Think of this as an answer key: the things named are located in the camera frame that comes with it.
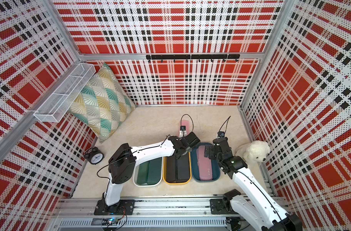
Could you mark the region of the pink pencil case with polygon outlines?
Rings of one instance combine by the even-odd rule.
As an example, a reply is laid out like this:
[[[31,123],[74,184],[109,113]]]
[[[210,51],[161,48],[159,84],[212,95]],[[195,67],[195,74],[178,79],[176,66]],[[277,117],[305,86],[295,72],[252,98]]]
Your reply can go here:
[[[179,128],[181,125],[187,126],[187,134],[189,134],[192,130],[192,123],[189,120],[182,120],[179,124]]]
[[[212,162],[205,157],[205,145],[201,145],[197,149],[197,161],[199,168],[199,178],[201,181],[210,181],[213,178]]]

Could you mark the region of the black pencil case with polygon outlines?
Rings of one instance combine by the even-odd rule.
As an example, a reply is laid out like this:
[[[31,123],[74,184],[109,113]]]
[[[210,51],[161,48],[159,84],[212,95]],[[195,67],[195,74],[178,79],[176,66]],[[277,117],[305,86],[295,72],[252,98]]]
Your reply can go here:
[[[190,179],[189,155],[186,154],[176,160],[176,182],[184,183]]]
[[[175,156],[170,156],[166,159],[165,178],[168,183],[176,183],[177,181],[177,160]]]

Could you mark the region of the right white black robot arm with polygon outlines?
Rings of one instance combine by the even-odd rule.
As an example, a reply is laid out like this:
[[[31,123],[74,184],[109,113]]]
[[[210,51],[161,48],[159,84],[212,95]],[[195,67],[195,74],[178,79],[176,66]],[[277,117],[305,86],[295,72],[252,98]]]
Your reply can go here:
[[[296,214],[289,214],[276,203],[253,176],[246,162],[232,154],[227,137],[213,140],[204,156],[216,160],[220,169],[247,195],[251,203],[237,190],[224,194],[226,211],[240,214],[256,231],[302,231],[303,223]]]

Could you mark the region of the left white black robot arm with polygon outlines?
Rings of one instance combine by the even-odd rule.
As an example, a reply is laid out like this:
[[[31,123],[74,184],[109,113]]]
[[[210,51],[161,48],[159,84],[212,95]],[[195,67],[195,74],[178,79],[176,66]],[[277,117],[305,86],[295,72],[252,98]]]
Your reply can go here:
[[[161,157],[180,157],[188,154],[200,143],[200,139],[191,132],[185,137],[168,136],[165,140],[146,145],[129,146],[122,144],[109,159],[109,181],[107,189],[102,194],[95,207],[94,215],[110,215],[125,212],[132,215],[134,200],[120,201],[124,184],[131,179],[135,168],[147,161]]]

